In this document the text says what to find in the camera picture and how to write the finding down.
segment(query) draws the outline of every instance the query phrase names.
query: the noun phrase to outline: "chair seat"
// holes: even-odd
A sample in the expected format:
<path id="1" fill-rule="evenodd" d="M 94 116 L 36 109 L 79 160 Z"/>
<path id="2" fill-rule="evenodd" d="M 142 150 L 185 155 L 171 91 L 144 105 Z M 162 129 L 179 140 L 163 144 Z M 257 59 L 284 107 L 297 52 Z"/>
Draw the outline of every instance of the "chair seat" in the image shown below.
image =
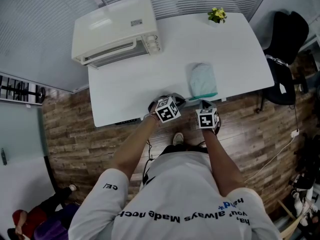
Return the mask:
<path id="1" fill-rule="evenodd" d="M 290 69 L 272 59 L 267 59 L 267 62 L 274 80 L 274 86 L 263 89 L 264 97 L 278 105 L 294 105 L 296 92 Z M 284 86 L 285 93 L 281 93 L 280 84 Z"/>

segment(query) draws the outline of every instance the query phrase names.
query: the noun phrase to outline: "tabletop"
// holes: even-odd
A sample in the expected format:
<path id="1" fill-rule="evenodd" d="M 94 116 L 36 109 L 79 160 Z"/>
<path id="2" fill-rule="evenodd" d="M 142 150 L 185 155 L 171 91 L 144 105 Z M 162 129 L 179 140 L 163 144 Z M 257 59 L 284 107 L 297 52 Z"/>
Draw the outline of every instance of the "tabletop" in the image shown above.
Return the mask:
<path id="1" fill-rule="evenodd" d="M 241 13 L 227 13 L 212 27 L 206 13 L 157 20 L 163 52 L 88 68 L 96 127 L 143 117 L 153 99 L 178 93 L 191 98 L 190 72 L 198 63 L 212 65 L 223 99 L 274 85 L 263 50 Z"/>

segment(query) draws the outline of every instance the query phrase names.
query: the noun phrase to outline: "wooden floor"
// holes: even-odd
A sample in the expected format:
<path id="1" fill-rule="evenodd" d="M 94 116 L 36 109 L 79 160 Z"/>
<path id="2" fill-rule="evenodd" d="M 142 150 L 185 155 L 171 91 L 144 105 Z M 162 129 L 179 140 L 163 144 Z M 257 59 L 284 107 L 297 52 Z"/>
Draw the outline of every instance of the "wooden floor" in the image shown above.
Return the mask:
<path id="1" fill-rule="evenodd" d="M 244 179 L 255 174 L 289 143 L 291 131 L 297 128 L 294 109 L 267 101 L 264 110 L 256 114 L 255 109 L 259 105 L 258 92 L 217 102 L 222 120 L 218 138 Z M 317 131 L 313 106 L 313 93 L 297 94 L 296 115 L 301 133 L 313 135 Z M 203 140 L 201 132 L 195 129 L 194 109 L 185 108 L 180 118 L 163 124 L 152 134 L 150 143 L 154 158 L 171 143 L 175 132 L 182 132 L 185 141 L 192 145 Z M 85 199 L 100 174 L 108 168 L 115 150 L 138 125 L 96 128 L 88 89 L 74 95 L 51 91 L 43 104 L 43 118 L 54 178 L 61 188 L 71 183 L 78 187 L 78 191 L 69 198 L 69 201 L 78 203 Z M 288 181 L 295 175 L 297 163 L 294 151 L 302 145 L 303 137 L 300 135 L 260 174 L 247 182 L 247 187 L 261 196 L 267 213 L 277 208 L 277 199 L 282 200 L 291 192 Z M 147 159 L 146 145 L 130 182 L 130 200 L 139 191 Z"/>

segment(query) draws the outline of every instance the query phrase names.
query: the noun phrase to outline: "person in red shirt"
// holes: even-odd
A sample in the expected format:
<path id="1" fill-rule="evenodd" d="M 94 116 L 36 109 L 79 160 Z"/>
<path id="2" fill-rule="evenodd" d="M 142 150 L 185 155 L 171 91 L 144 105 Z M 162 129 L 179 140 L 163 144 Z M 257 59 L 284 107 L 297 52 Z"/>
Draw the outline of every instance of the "person in red shirt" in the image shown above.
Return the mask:
<path id="1" fill-rule="evenodd" d="M 12 214 L 15 228 L 7 230 L 9 238 L 11 240 L 24 240 L 25 235 L 32 239 L 35 229 L 51 217 L 55 213 L 57 206 L 76 189 L 75 185 L 70 185 L 34 207 L 30 212 L 16 210 Z"/>

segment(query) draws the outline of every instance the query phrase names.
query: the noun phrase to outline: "oven door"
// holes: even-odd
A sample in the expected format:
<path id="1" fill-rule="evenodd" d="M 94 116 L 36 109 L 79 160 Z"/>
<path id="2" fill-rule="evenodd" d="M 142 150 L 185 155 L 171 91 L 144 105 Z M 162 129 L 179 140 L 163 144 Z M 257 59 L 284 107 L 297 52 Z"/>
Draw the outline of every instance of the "oven door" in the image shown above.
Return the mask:
<path id="1" fill-rule="evenodd" d="M 82 56 L 81 64 L 98 68 L 113 62 L 145 54 L 148 54 L 148 50 L 144 45 L 142 37 L 139 36 L 111 48 L 107 47 L 105 50 L 88 57 Z"/>

